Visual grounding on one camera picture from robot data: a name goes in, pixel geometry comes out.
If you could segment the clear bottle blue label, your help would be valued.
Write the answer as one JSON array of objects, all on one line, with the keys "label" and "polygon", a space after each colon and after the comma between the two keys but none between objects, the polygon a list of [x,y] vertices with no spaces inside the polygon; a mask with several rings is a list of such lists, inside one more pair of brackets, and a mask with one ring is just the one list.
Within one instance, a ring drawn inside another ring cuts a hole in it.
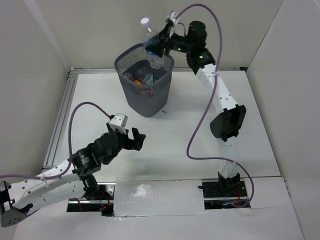
[{"label": "clear bottle blue label", "polygon": [[[148,47],[158,41],[157,34],[158,32],[152,26],[151,21],[148,17],[143,17],[140,20],[140,25],[143,28],[143,44],[145,47]],[[164,57],[159,57],[154,51],[147,50],[147,59],[150,66],[153,69],[160,69],[164,65]]]}]

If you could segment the crushed bottle green label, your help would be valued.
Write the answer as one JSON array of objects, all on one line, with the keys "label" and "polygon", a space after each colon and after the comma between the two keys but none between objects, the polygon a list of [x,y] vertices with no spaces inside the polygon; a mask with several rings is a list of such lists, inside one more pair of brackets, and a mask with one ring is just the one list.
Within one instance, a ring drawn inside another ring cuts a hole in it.
[{"label": "crushed bottle green label", "polygon": [[143,85],[151,85],[157,81],[156,77],[145,66],[139,67],[134,76]]}]

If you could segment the orange juice bottle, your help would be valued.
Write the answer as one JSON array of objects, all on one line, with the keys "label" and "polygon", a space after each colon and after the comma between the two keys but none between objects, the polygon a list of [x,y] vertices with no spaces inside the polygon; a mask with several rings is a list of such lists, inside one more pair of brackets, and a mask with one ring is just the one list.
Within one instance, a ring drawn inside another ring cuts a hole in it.
[{"label": "orange juice bottle", "polygon": [[137,79],[135,79],[135,80],[134,80],[134,83],[135,83],[135,84],[137,84],[137,85],[141,85],[141,86],[143,86],[143,85],[144,85],[142,82],[140,82],[140,81],[139,81],[139,80],[137,80]]}]

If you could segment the clear bottle white cap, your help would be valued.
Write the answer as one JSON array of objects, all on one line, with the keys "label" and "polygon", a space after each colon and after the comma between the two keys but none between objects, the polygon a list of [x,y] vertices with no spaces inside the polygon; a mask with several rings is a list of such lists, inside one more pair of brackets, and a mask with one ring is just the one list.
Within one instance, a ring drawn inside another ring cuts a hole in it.
[{"label": "clear bottle white cap", "polygon": [[123,73],[123,76],[125,76],[126,78],[128,78],[130,81],[134,81],[134,77],[130,72],[125,72]]}]

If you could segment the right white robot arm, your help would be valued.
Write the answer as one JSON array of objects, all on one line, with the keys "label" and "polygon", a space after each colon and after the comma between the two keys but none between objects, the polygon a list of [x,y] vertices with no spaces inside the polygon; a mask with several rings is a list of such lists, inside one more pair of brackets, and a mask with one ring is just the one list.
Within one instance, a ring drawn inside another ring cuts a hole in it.
[{"label": "right white robot arm", "polygon": [[176,22],[167,20],[163,30],[151,37],[146,49],[162,56],[170,51],[186,54],[188,66],[212,95],[216,117],[210,122],[210,131],[218,140],[221,163],[218,171],[218,190],[230,196],[240,185],[241,177],[236,163],[237,136],[246,115],[246,107],[239,105],[218,73],[217,63],[206,48],[207,32],[200,21],[190,23],[188,33],[175,33]]}]

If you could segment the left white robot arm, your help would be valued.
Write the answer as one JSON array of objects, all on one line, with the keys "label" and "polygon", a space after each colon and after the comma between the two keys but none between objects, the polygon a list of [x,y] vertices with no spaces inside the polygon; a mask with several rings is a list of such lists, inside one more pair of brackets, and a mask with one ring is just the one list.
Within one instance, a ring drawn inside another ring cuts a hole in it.
[{"label": "left white robot arm", "polygon": [[120,132],[112,129],[87,147],[78,150],[50,170],[43,172],[40,179],[26,179],[10,184],[0,183],[0,225],[11,227],[31,216],[39,209],[67,199],[92,200],[99,193],[94,173],[108,165],[121,150],[140,151],[146,138],[137,128]]}]

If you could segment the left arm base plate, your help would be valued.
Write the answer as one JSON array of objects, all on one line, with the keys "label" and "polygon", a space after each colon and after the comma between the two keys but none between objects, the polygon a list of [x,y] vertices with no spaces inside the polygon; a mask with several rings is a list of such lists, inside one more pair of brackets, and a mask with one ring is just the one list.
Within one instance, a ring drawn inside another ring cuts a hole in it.
[{"label": "left arm base plate", "polygon": [[104,217],[114,216],[115,182],[99,182],[95,195],[87,200],[72,198],[68,200],[67,213],[99,213]]}]

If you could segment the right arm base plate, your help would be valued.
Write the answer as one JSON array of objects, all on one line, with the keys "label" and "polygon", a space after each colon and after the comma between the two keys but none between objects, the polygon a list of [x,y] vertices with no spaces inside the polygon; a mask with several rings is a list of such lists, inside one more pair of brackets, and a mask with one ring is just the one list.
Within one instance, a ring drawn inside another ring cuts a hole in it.
[{"label": "right arm base plate", "polygon": [[249,199],[243,180],[228,190],[221,190],[217,180],[203,180],[198,189],[202,190],[205,210],[234,209],[234,204],[241,207]]}]

